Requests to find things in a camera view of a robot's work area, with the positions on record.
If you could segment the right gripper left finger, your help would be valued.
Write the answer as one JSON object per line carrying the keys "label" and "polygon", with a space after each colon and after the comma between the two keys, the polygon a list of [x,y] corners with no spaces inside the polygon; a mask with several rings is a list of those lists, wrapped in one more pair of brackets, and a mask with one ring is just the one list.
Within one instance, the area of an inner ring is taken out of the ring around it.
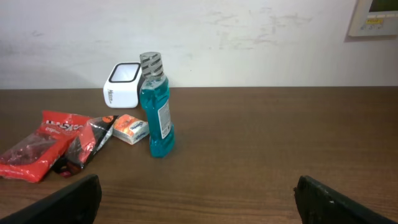
{"label": "right gripper left finger", "polygon": [[91,224],[96,218],[101,198],[99,177],[91,174],[2,218],[1,223]]}

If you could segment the blue mouthwash bottle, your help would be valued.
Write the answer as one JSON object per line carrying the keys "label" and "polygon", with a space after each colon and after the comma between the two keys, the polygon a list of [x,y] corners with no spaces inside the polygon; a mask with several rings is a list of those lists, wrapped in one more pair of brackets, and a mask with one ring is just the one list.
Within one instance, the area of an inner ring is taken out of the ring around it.
{"label": "blue mouthwash bottle", "polygon": [[175,144],[169,106],[169,79],[164,73],[159,52],[140,54],[140,60],[144,82],[139,98],[149,124],[150,153],[152,157],[165,157]]}

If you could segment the black red snack wrapper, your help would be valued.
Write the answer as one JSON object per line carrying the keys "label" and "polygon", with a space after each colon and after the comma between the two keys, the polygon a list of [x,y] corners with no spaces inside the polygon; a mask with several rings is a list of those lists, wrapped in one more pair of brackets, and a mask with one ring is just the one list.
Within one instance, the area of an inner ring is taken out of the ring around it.
{"label": "black red snack wrapper", "polygon": [[112,115],[89,119],[52,170],[65,178],[81,172],[112,136],[117,118]]}

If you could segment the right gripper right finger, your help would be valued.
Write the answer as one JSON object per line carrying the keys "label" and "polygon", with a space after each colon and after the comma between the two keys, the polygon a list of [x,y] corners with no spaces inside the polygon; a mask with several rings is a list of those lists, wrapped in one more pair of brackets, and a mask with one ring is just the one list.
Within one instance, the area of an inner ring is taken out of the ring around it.
{"label": "right gripper right finger", "polygon": [[302,223],[395,224],[307,175],[300,176],[294,197]]}

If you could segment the red candy bag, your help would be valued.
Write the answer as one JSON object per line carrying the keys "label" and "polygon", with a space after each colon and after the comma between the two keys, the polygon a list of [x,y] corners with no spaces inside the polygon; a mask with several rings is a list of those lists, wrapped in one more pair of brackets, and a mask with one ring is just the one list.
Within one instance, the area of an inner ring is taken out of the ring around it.
{"label": "red candy bag", "polygon": [[38,129],[1,154],[1,177],[36,183],[63,156],[89,116],[43,111]]}

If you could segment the white wall control panel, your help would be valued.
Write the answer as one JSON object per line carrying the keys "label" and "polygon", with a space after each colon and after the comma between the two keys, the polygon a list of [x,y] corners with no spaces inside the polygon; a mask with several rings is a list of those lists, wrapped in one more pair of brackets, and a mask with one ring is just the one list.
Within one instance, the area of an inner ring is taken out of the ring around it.
{"label": "white wall control panel", "polygon": [[349,37],[397,35],[397,0],[357,0]]}

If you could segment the small orange tissue pack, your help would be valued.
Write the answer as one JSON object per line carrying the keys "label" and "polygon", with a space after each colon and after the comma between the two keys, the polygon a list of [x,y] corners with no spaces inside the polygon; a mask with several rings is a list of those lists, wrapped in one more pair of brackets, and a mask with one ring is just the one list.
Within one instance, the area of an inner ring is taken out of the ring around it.
{"label": "small orange tissue pack", "polygon": [[149,134],[148,122],[124,114],[113,124],[113,136],[134,145]]}

